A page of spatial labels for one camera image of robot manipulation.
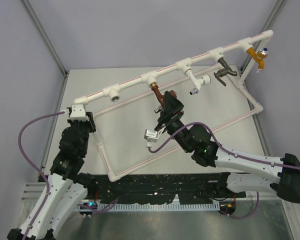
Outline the brown red water faucet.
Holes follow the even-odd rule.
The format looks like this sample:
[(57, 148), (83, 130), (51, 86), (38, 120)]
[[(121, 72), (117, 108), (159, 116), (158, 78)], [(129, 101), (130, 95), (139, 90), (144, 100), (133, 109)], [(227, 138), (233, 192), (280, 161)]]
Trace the brown red water faucet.
[(161, 94), (159, 87), (155, 82), (150, 84), (150, 88), (154, 92), (158, 102), (160, 103), (160, 105), (154, 110), (154, 112), (157, 114), (164, 109), (165, 97)]

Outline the white PVC pipe frame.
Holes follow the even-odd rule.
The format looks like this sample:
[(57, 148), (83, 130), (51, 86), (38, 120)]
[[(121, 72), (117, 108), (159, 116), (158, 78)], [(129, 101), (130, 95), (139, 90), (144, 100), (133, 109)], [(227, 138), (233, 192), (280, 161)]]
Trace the white PVC pipe frame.
[[(127, 104), (130, 104), (132, 102), (135, 102), (139, 99), (142, 99), (150, 94), (155, 94), (152, 90), (150, 85), (152, 83), (157, 83), (157, 79), (160, 76), (163, 76), (165, 74), (169, 74), (171, 72), (174, 71), (181, 71), (184, 74), (184, 78), (180, 79), (180, 80), (176, 80), (174, 82), (169, 83), (170, 86), (179, 84), (181, 82), (184, 82), (186, 80), (190, 80), (187, 76), (186, 76), (186, 72), (187, 71), (192, 71), (192, 64), (203, 61), (205, 59), (214, 59), (215, 60), (215, 64), (199, 71), (200, 74), (207, 75), (207, 72), (212, 71), (212, 70), (220, 70), (223, 67), (218, 63), (218, 60), (223, 57), (224, 58), (224, 53), (235, 50), (235, 49), (242, 49), (245, 53), (247, 51), (247, 49), (249, 48), (253, 48), (254, 51), (257, 53), (259, 51), (259, 49), (261, 48), (266, 48), (267, 43), (270, 41), (270, 39), (272, 38), (274, 32), (272, 30), (266, 30), (256, 36), (253, 37), (248, 37), (248, 38), (244, 38), (241, 40), (238, 40), (235, 43), (229, 44), (227, 46), (224, 47), (218, 47), (215, 49), (212, 49), (206, 53), (203, 53), (201, 55), (197, 55), (191, 58), (185, 58), (182, 59), (180, 61), (177, 61), (176, 63), (166, 66), (162, 69), (159, 70), (153, 70), (144, 74), (141, 74), (140, 76), (130, 79), (128, 81), (122, 82), (122, 83), (117, 83), (108, 87), (103, 88), (101, 91), (92, 93), (90, 95), (86, 95), (86, 96), (82, 96), (82, 97), (78, 97), (73, 101), (73, 104), (83, 104), (83, 105), (88, 105), (89, 103), (96, 101), (100, 98), (105, 98), (108, 97), (110, 99), (110, 101), (112, 102), (117, 102), (120, 98), (119, 93), (122, 90), (128, 89), (130, 87), (133, 87), (135, 85), (138, 84), (143, 84), (146, 83), (148, 85), (148, 87), (150, 88), (150, 91), (142, 93), (141, 95), (138, 96), (134, 96), (128, 100), (125, 100), (124, 102), (121, 103), (117, 103), (114, 106), (111, 106), (110, 108), (105, 108), (101, 111), (98, 112), (98, 115), (102, 115), (105, 114), (107, 112), (110, 112), (112, 110), (115, 110), (117, 108), (123, 107)], [(252, 104), (253, 109), (251, 111), (249, 111), (248, 113), (241, 115), (217, 128), (215, 128), (215, 131), (220, 131), (225, 129), (226, 127), (232, 126), (248, 117), (252, 117), (253, 115), (256, 115), (258, 113), (261, 113), (263, 111), (263, 106), (258, 103), (254, 97), (248, 92), (248, 90), (244, 87), (244, 81), (246, 80), (246, 77), (248, 76), (248, 74), (250, 73), (251, 69), (253, 68), (254, 64), (257, 64), (251, 57), (250, 61), (247, 64), (247, 67), (245, 68), (245, 70), (243, 71), (241, 77), (239, 80), (235, 80), (234, 76), (231, 75), (226, 75), (234, 84), (234, 86), (238, 89), (239, 92), (241, 92), (245, 98)]]

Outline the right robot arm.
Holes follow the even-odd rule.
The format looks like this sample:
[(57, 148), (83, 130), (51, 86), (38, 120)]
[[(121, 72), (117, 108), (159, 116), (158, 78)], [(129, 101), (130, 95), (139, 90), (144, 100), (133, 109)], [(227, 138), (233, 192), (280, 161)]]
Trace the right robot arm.
[(160, 116), (155, 127), (174, 139), (191, 159), (203, 167), (230, 168), (270, 180), (269, 187), (288, 202), (300, 204), (300, 161), (290, 153), (284, 157), (253, 156), (221, 145), (212, 130), (202, 122), (184, 125), (184, 105), (174, 91), (155, 94)]

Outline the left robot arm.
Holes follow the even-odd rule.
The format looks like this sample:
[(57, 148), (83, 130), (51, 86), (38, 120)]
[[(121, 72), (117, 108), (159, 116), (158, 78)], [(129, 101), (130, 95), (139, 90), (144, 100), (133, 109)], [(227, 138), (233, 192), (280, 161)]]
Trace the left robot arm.
[(69, 126), (61, 134), (59, 153), (50, 174), (43, 175), (45, 187), (31, 213), (18, 227), (9, 231), (9, 240), (54, 240), (77, 205), (92, 199), (98, 191), (97, 180), (80, 170), (88, 152), (91, 133), (96, 132), (93, 113), (83, 120), (67, 120)]

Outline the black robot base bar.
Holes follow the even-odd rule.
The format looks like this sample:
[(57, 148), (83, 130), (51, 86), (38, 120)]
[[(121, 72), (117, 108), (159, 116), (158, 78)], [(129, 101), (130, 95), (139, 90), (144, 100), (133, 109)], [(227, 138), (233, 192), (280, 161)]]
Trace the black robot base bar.
[(229, 172), (195, 174), (132, 174), (111, 182), (107, 175), (95, 175), (86, 200), (108, 204), (171, 204), (178, 197), (181, 204), (205, 204), (213, 200), (245, 198), (226, 187)]

